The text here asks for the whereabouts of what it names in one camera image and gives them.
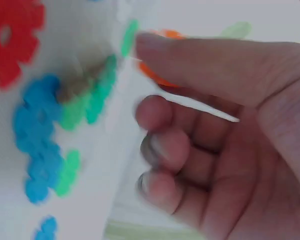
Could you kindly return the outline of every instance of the plastic bead flower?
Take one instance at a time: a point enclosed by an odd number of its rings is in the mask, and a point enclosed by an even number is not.
[[[45,7],[36,0],[0,0],[0,88],[21,74],[19,63],[29,64],[39,41],[34,31],[44,26]]]

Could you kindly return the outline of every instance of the colorful decoration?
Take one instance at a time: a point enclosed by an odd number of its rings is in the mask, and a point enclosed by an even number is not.
[[[139,22],[136,19],[132,19],[129,23],[125,34],[123,36],[122,44],[121,44],[121,55],[126,57],[131,52],[131,49],[135,42],[135,35],[139,29]]]
[[[38,49],[35,31],[44,26],[45,7],[34,0],[0,0],[0,88],[21,75],[19,63],[31,63]]]
[[[30,156],[25,194],[33,204],[48,197],[48,188],[56,186],[63,167],[60,148],[51,141],[55,130],[53,121],[59,121],[62,116],[62,106],[55,97],[59,86],[59,79],[49,74],[33,81],[13,119],[16,146]]]
[[[57,220],[53,216],[49,216],[41,224],[41,229],[36,231],[34,240],[55,240],[57,228]]]
[[[71,191],[71,186],[76,181],[78,170],[80,169],[80,153],[78,150],[71,150],[66,156],[64,167],[60,173],[55,193],[59,197],[64,197]]]

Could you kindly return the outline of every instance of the skin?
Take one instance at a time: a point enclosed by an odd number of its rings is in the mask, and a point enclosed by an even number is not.
[[[146,97],[140,194],[208,240],[300,240],[300,44],[141,33],[136,53],[165,91],[239,119]]]

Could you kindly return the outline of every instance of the foam sticker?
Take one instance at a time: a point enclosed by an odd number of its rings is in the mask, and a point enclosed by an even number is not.
[[[39,1],[0,0],[0,89],[21,75],[19,63],[32,62],[39,46],[34,33],[44,19],[45,7]]]

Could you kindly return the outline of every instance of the blue bead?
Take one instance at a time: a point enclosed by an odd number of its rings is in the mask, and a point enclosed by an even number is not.
[[[25,194],[31,203],[38,204],[47,199],[48,186],[44,181],[29,178],[25,182]]]
[[[34,180],[41,180],[44,171],[44,162],[38,157],[32,157],[27,168],[28,175]]]
[[[46,240],[46,235],[43,231],[36,231],[34,240]]]
[[[45,234],[52,234],[55,231],[57,231],[57,221],[56,221],[56,219],[53,216],[46,219],[41,225],[41,230]]]

